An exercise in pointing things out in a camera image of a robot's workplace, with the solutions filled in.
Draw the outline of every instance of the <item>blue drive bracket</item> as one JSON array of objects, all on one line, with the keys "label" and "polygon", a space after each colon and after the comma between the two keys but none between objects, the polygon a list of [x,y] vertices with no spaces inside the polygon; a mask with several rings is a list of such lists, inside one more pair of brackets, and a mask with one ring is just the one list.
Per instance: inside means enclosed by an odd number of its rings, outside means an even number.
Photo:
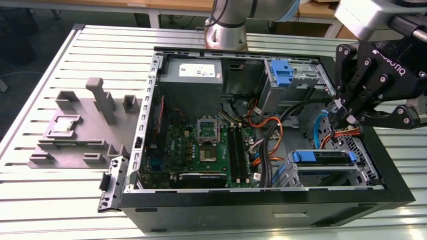
[{"label": "blue drive bracket", "polygon": [[[358,162],[358,155],[354,151],[348,152],[347,157],[354,164]],[[295,151],[292,152],[292,159],[295,163],[315,163],[318,161],[315,151]]]},{"label": "blue drive bracket", "polygon": [[271,72],[279,87],[287,87],[294,80],[294,69],[286,60],[271,60]]}]

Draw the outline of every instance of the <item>floor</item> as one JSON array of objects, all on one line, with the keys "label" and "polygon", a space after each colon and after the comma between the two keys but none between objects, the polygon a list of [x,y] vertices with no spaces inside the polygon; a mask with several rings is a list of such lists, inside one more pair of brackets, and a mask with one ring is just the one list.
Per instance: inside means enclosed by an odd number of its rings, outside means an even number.
[{"label": "floor", "polygon": [[[81,23],[88,25],[136,27],[139,23],[140,27],[150,27],[150,19],[144,14],[134,15],[131,13],[67,10],[63,11],[61,19],[56,20],[51,10],[35,9],[32,17],[39,28],[37,33],[28,37],[36,52],[35,61],[27,65],[16,66],[8,64],[0,58],[0,80],[9,87],[7,93],[0,93],[0,140],[13,123],[72,26],[76,23]],[[196,27],[203,26],[204,21],[206,17],[200,16],[168,17],[163,15],[160,25],[164,29],[194,30]],[[262,20],[248,20],[246,28],[248,33],[270,33],[267,22]]]}]

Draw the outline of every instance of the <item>metal slotted table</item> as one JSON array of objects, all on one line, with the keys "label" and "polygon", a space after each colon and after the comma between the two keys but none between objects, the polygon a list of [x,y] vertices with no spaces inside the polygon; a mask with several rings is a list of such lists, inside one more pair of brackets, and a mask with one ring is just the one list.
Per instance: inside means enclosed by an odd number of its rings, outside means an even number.
[{"label": "metal slotted table", "polygon": [[[248,34],[248,50],[334,56],[343,40]],[[192,30],[87,25],[73,29],[0,143],[0,239],[327,239],[427,238],[427,130],[376,132],[416,201],[342,227],[143,233],[122,212],[97,213],[101,169],[31,169],[28,158],[57,108],[61,90],[89,97],[88,77],[104,79],[113,98],[146,98],[155,46],[203,48]],[[391,112],[400,102],[379,108]]]}]

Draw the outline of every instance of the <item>sticker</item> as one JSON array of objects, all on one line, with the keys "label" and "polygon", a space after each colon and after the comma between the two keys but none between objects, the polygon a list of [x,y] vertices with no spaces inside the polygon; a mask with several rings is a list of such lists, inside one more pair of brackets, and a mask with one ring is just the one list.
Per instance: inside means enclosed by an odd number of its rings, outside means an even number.
[{"label": "sticker", "polygon": [[182,65],[179,65],[179,76],[215,78],[215,65],[183,63]]},{"label": "sticker", "polygon": [[262,110],[258,107],[254,108],[254,112],[256,112],[258,114],[262,114]]},{"label": "sticker", "polygon": [[147,7],[146,4],[140,4],[140,3],[128,3],[127,5],[132,7],[144,7],[144,8]]}]

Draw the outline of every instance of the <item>robotiq logo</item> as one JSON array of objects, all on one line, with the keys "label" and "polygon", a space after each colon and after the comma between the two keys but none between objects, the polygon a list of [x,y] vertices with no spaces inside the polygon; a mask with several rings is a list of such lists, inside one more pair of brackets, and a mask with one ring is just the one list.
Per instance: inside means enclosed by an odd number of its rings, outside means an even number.
[{"label": "robotiq logo", "polygon": [[403,77],[403,75],[407,73],[407,70],[404,69],[404,67],[400,66],[400,64],[395,63],[394,61],[391,61],[378,50],[374,50],[372,53],[379,54],[382,56],[382,58],[386,60],[386,62],[390,64],[390,66],[394,67],[395,71]]}]

